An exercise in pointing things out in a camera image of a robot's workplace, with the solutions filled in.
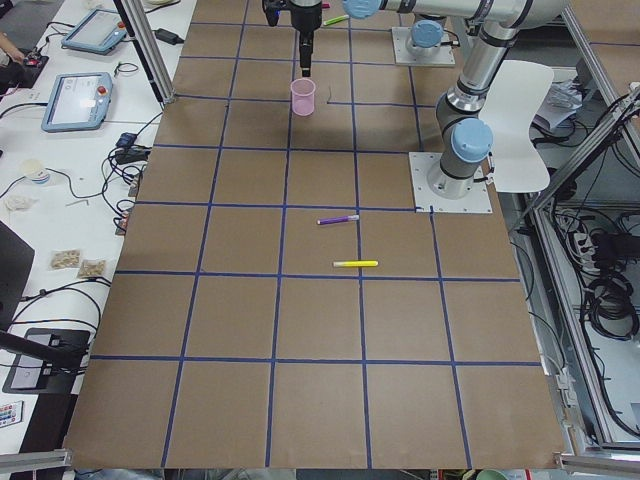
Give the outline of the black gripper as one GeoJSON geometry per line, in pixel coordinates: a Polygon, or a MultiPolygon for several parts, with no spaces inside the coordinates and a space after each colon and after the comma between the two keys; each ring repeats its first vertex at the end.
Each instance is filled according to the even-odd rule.
{"type": "MultiPolygon", "coordinates": [[[[301,66],[311,66],[313,56],[314,32],[299,33],[299,62],[301,66]]],[[[311,76],[310,67],[302,67],[301,74],[303,77],[311,76]]]]}

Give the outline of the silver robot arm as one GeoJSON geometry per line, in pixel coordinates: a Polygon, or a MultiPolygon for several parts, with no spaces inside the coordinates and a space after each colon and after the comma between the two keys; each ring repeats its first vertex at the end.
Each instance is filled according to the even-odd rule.
{"type": "Polygon", "coordinates": [[[345,13],[366,19],[397,13],[461,17],[481,22],[478,39],[455,85],[440,98],[436,118],[444,143],[439,164],[427,178],[430,189],[447,199],[464,197],[477,168],[489,155],[493,134],[478,118],[487,92],[520,30],[542,26],[558,16],[565,1],[345,1],[345,13]]]}
{"type": "Polygon", "coordinates": [[[444,36],[443,26],[433,20],[419,20],[409,30],[408,45],[411,49],[439,47],[444,36]]]}

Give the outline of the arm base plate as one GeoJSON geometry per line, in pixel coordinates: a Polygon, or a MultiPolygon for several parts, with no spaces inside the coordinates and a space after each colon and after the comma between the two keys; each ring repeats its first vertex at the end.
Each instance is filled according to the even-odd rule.
{"type": "Polygon", "coordinates": [[[441,170],[441,153],[410,152],[414,209],[421,213],[491,214],[482,168],[472,178],[458,180],[441,170]]]}
{"type": "Polygon", "coordinates": [[[455,66],[453,49],[445,45],[449,35],[444,33],[441,42],[431,47],[422,47],[414,42],[411,27],[393,27],[391,29],[395,63],[414,67],[446,67],[455,66]]]}

